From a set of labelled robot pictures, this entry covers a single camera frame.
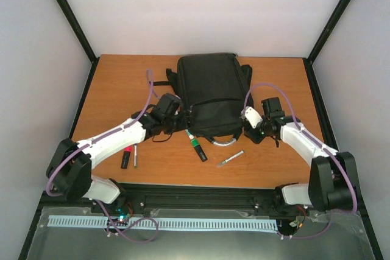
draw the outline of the black backpack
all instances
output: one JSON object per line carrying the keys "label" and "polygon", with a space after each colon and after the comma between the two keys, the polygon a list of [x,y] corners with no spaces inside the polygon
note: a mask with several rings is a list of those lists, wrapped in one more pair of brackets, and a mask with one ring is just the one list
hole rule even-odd
{"label": "black backpack", "polygon": [[[182,100],[187,127],[193,135],[210,142],[215,142],[214,136],[239,138],[243,128],[241,111],[252,79],[249,65],[240,66],[232,53],[190,55],[179,59],[177,73],[167,69],[166,75]],[[254,105],[251,96],[247,105]]]}

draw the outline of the marker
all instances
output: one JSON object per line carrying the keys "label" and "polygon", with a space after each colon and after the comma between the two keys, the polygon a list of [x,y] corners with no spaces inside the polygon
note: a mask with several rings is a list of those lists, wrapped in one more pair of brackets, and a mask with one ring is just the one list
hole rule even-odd
{"label": "marker", "polygon": [[137,167],[137,145],[134,144],[134,167]]}
{"label": "marker", "polygon": [[131,153],[132,153],[132,146],[128,146],[124,149],[121,169],[127,169],[127,165],[129,164]]}
{"label": "marker", "polygon": [[222,167],[222,166],[224,166],[228,161],[231,161],[232,159],[234,159],[234,158],[236,158],[236,157],[242,155],[243,153],[244,153],[244,151],[242,150],[242,151],[236,153],[235,155],[232,155],[230,158],[227,158],[227,159],[224,160],[223,162],[217,164],[217,167]]}
{"label": "marker", "polygon": [[188,131],[188,129],[185,130],[189,139],[191,140],[191,143],[194,147],[194,150],[196,151],[197,155],[199,156],[200,160],[201,161],[206,161],[207,160],[207,156],[205,154],[205,152],[203,151],[203,149],[201,148],[201,146],[199,145],[199,142],[197,141],[197,139]]}

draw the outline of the black frame bar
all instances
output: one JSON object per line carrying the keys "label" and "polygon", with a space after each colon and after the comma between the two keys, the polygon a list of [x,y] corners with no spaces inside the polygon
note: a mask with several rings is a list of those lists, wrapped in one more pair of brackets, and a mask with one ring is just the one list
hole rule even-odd
{"label": "black frame bar", "polygon": [[[81,46],[83,47],[86,55],[91,61],[91,69],[88,75],[88,79],[77,109],[76,117],[71,127],[69,137],[72,137],[74,129],[76,128],[77,121],[79,119],[84,101],[87,97],[88,90],[90,88],[96,67],[99,63],[99,58],[97,58],[83,33],[80,24],[78,23],[73,11],[71,10],[70,5],[67,0],[57,0],[59,6],[61,7],[66,19],[69,21],[70,26],[72,27],[74,33],[77,36]],[[321,49],[324,47],[325,42],[330,36],[332,30],[335,28],[337,22],[339,21],[341,15],[348,6],[350,0],[339,0],[338,5],[333,11],[330,19],[328,20],[326,26],[324,27],[322,33],[320,34],[314,48],[312,49],[308,58],[303,58],[303,63],[305,66],[308,83],[310,86],[311,94],[314,100],[314,106],[316,107],[316,112],[321,127],[322,136],[324,137],[324,142],[330,147],[337,149],[337,143],[335,136],[333,134],[332,127],[327,115],[327,111],[324,105],[324,101],[321,96],[321,92],[318,87],[316,76],[313,71],[313,63],[316,57],[319,55]],[[285,219],[286,217],[293,216],[293,214],[287,214],[281,216],[276,214],[274,211],[267,210],[266,206],[261,206],[260,211],[257,207],[257,203],[264,202],[264,199],[267,197],[273,196],[272,190],[265,189],[233,189],[233,188],[196,188],[196,187],[186,187],[186,186],[158,186],[158,185],[138,185],[138,184],[124,184],[124,187],[128,191],[132,191],[135,194],[134,200],[136,202],[143,202],[143,204],[137,205],[137,210],[140,213],[147,213],[148,210],[152,208],[158,208],[161,206],[165,208],[189,208],[194,209],[232,209],[232,210],[244,210],[244,211],[253,211],[255,214],[262,216],[270,216],[273,219]],[[30,230],[27,234],[26,240],[21,250],[19,260],[27,258],[32,239],[34,238],[35,230],[37,229],[37,223],[41,216],[41,211],[45,206],[89,206],[92,208],[93,205],[87,199],[80,200],[76,203],[64,202],[60,197],[48,197],[44,192],[41,196],[41,200],[37,206],[34,219],[31,223]],[[365,208],[364,202],[360,204],[359,211],[361,213],[363,223],[366,229],[367,236],[369,237],[371,247],[374,252],[376,259],[383,259],[380,247],[375,237],[374,230]]]}

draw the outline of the wall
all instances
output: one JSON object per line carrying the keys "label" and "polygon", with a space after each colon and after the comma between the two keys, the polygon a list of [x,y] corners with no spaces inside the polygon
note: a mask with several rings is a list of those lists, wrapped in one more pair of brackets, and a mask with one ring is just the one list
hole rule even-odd
{"label": "wall", "polygon": [[0,0],[0,259],[17,259],[90,67],[55,0]]}
{"label": "wall", "polygon": [[385,259],[390,259],[389,24],[389,0],[352,0],[314,63],[339,148],[356,158]]}
{"label": "wall", "polygon": [[338,0],[68,0],[97,54],[307,57]]}

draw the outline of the wooden table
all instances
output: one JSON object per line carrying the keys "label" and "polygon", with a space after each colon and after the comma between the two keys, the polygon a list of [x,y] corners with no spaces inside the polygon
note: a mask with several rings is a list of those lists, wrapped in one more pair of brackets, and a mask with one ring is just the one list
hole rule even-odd
{"label": "wooden table", "polygon": [[[147,93],[146,69],[151,68],[155,80],[166,80],[165,68],[176,70],[179,56],[102,55],[74,132],[73,140],[89,138],[125,121],[142,109]],[[271,82],[290,98],[296,116],[306,128],[322,139],[308,80],[301,58],[238,57],[239,62],[253,67],[252,85]],[[160,95],[173,93],[168,86],[155,88]],[[256,109],[260,101],[280,96],[272,88],[261,87],[253,93]],[[286,102],[282,107],[289,114]],[[156,137],[164,139],[165,135]],[[230,147],[216,147],[203,138],[199,142],[208,156],[201,162],[185,132],[173,134],[168,142],[151,139],[138,145],[138,167],[133,158],[126,170],[120,168],[122,152],[107,158],[93,173],[124,183],[180,184],[237,188],[274,188],[299,182],[306,183],[309,167],[289,146],[277,149],[272,139],[253,144],[245,136]],[[216,165],[244,150],[244,155],[224,167]]]}

